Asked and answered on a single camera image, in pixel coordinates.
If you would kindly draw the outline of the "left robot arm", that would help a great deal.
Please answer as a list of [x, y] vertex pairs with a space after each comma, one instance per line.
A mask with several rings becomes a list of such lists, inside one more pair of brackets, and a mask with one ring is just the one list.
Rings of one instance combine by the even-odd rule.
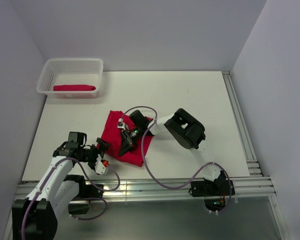
[[58, 218], [73, 200], [102, 201], [104, 186], [87, 184], [88, 176], [70, 174], [75, 165], [86, 163], [98, 175], [104, 174], [103, 159], [109, 143], [97, 138], [87, 146], [87, 135], [71, 131], [67, 141], [57, 147], [51, 163], [35, 188], [12, 205], [12, 238], [14, 240], [52, 240]]

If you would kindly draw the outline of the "white plastic basket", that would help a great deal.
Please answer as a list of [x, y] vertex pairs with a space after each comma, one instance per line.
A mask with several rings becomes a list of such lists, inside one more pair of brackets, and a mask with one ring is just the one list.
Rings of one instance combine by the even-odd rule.
[[[46, 61], [36, 91], [55, 99], [94, 99], [101, 87], [104, 62], [99, 58], [52, 58]], [[92, 85], [94, 91], [53, 91], [55, 85]]]

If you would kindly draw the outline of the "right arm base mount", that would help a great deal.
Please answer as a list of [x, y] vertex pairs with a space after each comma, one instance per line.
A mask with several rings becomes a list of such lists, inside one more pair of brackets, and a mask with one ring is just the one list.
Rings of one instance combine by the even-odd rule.
[[188, 193], [194, 198], [208, 198], [204, 200], [204, 205], [211, 212], [222, 211], [227, 205], [226, 197], [236, 194], [233, 181], [231, 180], [229, 184], [227, 178], [215, 179], [214, 181], [207, 179], [193, 181]]

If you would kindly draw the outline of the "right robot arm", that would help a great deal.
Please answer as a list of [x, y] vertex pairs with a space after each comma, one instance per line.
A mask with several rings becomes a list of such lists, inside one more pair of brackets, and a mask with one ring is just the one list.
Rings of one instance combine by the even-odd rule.
[[196, 176], [208, 166], [216, 166], [220, 169], [220, 177], [228, 183], [229, 190], [232, 189], [231, 180], [226, 170], [218, 163], [212, 161], [201, 166], [194, 175], [179, 186], [168, 186], [160, 182], [151, 172], [146, 162], [145, 138], [158, 134], [170, 133], [174, 139], [187, 150], [198, 150], [200, 143], [206, 140], [205, 127], [195, 117], [183, 108], [166, 117], [158, 117], [157, 111], [150, 106], [135, 106], [126, 110], [119, 118], [117, 128], [120, 130], [121, 145], [118, 156], [122, 157], [127, 152], [134, 151], [137, 141], [141, 140], [141, 157], [150, 177], [161, 187], [169, 190], [178, 190], [189, 185]]

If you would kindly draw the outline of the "red t shirt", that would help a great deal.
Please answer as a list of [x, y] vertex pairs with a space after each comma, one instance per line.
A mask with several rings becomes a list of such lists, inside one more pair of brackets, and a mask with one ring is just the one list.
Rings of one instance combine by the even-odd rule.
[[109, 112], [101, 135], [101, 139], [109, 143], [109, 148], [106, 151], [106, 154], [122, 163], [142, 167], [144, 163], [141, 152], [142, 135], [136, 140], [137, 147], [135, 149], [128, 151], [123, 156], [119, 156], [122, 139], [120, 130], [117, 128], [117, 124], [122, 115], [122, 111], [111, 110]]
[[89, 92], [94, 90], [96, 90], [96, 87], [88, 84], [63, 84], [53, 87], [53, 91], [58, 92]]

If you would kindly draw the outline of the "aluminium front rail frame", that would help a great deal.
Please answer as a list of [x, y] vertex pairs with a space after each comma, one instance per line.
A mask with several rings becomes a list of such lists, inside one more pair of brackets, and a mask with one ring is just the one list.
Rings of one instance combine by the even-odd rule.
[[291, 238], [270, 177], [236, 177], [228, 208], [208, 213], [207, 198], [192, 197], [187, 188], [169, 190], [151, 180], [124, 180], [106, 192], [108, 209], [91, 206], [79, 221], [63, 213], [58, 240], [289, 240]]

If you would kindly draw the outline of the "aluminium right rail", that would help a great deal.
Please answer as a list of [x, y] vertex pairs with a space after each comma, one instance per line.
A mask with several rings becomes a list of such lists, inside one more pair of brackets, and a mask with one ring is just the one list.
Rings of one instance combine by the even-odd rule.
[[257, 160], [255, 150], [248, 132], [247, 125], [238, 101], [238, 97], [232, 82], [231, 72], [222, 71], [222, 77], [225, 83], [226, 90], [228, 92], [230, 104], [232, 107], [233, 115], [239, 132], [243, 152], [245, 155], [247, 167], [251, 177], [262, 177], [263, 173], [260, 168], [260, 164]]

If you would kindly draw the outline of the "rolled red t shirt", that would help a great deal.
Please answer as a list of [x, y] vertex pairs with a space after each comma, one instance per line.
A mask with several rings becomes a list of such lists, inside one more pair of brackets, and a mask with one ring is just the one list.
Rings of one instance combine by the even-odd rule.
[[88, 84], [63, 84], [53, 87], [53, 91], [58, 92], [89, 92], [94, 90], [96, 90], [96, 87]]

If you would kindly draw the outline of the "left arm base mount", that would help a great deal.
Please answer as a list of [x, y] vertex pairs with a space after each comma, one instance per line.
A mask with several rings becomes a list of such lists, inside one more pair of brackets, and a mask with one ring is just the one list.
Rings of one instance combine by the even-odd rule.
[[82, 194], [76, 196], [68, 205], [68, 213], [70, 215], [86, 215], [90, 210], [92, 200], [84, 200], [87, 198], [102, 198], [103, 191], [95, 188], [91, 184], [85, 186]]

